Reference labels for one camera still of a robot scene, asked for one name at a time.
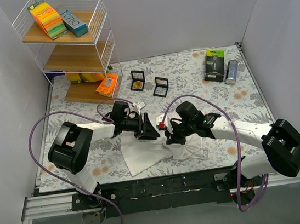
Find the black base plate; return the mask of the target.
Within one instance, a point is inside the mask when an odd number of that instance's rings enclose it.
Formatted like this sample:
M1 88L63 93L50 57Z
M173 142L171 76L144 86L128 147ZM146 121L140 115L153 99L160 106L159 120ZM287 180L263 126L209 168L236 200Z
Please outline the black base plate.
M220 180L231 167L192 171L100 185L96 193L112 204L76 192L72 195L74 211L101 210L106 217L145 211L177 208L202 203L236 203L236 182L225 186Z

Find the green black razor package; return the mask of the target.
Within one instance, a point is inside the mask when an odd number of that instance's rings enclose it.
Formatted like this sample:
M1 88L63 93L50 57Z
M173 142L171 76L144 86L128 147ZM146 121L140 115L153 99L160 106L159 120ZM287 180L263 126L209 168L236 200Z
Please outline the green black razor package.
M205 81L222 82L224 80L225 69L224 69L224 51L223 50L212 50L206 51L205 56Z

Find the teal grey carton box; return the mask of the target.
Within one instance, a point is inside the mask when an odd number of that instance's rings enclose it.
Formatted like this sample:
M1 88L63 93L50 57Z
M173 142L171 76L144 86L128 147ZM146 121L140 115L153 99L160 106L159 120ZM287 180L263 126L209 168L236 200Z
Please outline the teal grey carton box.
M57 13L59 13L66 28L76 37L81 37L88 32L88 28L85 22L79 19L79 17L74 15L64 6L59 5L58 7L55 7L55 10L57 11Z

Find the aluminium frame rail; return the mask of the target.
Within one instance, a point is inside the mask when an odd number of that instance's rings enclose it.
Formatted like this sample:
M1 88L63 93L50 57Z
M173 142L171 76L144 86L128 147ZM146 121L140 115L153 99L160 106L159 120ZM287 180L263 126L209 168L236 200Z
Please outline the aluminium frame rail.
M295 178L289 178L277 173L269 175L268 186L270 187L292 185L294 183L300 183L300 172ZM67 192L26 198L21 216L22 224L32 224L35 219L98 211L98 208L75 209L73 205L78 204L79 200L73 200L74 195L75 192Z

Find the white garment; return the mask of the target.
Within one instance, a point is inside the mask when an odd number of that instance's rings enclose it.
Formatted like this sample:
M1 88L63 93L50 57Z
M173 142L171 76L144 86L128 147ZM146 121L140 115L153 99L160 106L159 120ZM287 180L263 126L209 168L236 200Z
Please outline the white garment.
M132 176L138 175L166 158L204 160L208 157L208 149L203 147L202 138L197 134L186 137L184 145L167 145L164 132L160 131L159 134L156 140L140 141L132 132L122 132L121 152Z

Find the yellow sponge pack lower shelf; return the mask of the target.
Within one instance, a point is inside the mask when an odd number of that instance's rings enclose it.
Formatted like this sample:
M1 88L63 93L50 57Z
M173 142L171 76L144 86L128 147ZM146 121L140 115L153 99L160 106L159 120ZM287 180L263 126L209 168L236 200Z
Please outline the yellow sponge pack lower shelf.
M71 83L93 83L102 81L105 78L104 73L67 73L68 80Z

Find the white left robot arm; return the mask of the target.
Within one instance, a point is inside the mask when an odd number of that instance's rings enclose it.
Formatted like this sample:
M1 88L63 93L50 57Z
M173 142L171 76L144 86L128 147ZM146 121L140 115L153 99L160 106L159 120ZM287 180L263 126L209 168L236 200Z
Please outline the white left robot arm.
M49 150L48 160L66 173L73 187L83 194L83 202L91 208L98 207L102 201L101 193L97 191L99 183L86 167L91 143L115 138L122 132L132 132L142 141L160 137L148 114L131 112L130 105L119 99L102 122L87 125L63 123Z

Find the right black display box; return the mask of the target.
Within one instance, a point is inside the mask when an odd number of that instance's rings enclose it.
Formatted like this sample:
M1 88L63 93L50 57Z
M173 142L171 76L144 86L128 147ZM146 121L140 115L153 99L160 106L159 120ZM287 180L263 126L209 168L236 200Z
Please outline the right black display box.
M155 77L155 89L153 96L166 98L169 88L168 78Z

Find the orange sponge pack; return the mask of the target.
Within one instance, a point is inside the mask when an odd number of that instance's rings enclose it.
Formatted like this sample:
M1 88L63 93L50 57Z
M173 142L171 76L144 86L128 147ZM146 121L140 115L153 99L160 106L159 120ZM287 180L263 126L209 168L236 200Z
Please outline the orange sponge pack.
M55 40L68 32L59 13L45 1L41 0L34 3L27 10L32 15L35 23L50 39Z

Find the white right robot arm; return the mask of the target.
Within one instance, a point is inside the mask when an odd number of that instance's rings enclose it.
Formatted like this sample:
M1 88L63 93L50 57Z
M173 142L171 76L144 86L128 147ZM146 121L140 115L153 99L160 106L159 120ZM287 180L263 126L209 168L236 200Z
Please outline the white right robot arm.
M300 133L284 119L273 124L230 121L222 114L203 114L192 103L185 101L176 108L177 117L163 114L156 122L165 132L166 144L186 143L191 135L231 140L259 148L257 156L242 156L236 161L223 183L231 182L239 187L248 185L256 176L279 173L296 177L300 171Z

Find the orange small package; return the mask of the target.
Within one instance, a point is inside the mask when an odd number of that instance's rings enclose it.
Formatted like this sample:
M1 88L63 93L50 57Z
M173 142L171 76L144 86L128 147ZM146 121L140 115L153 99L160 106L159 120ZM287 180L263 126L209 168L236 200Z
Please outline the orange small package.
M99 84L96 92L105 97L113 97L115 90L119 88L118 76L108 73Z

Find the blue silver can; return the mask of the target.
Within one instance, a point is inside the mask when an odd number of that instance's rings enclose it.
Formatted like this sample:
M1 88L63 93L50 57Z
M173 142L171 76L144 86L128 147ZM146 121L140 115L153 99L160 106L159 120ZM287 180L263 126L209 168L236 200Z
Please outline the blue silver can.
M237 79L238 61L230 60L227 65L228 66L225 75L225 83L227 85L233 85L236 83Z

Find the left black display box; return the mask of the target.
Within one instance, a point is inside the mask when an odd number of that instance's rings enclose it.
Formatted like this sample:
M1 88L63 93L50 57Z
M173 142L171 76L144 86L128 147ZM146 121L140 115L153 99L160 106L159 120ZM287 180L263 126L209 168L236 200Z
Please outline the left black display box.
M144 85L145 85L145 74L143 71L131 71L131 77L132 77L132 83L131 83L131 91L143 91L144 90ZM134 88L134 82L135 81L141 81L143 83L143 85L141 86L141 88L137 89Z

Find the black display box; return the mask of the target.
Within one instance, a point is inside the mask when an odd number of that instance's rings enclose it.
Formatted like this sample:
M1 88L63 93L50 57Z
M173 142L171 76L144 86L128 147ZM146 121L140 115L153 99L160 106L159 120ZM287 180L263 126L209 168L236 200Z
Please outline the black display box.
M166 98L169 88L168 78L155 77L155 89L153 96Z
M145 85L145 74L143 71L131 71L131 77L132 77L132 83L131 83L131 91L143 91L144 90L144 85ZM141 81L143 83L143 85L141 86L141 88L137 89L134 88L134 82L135 81Z

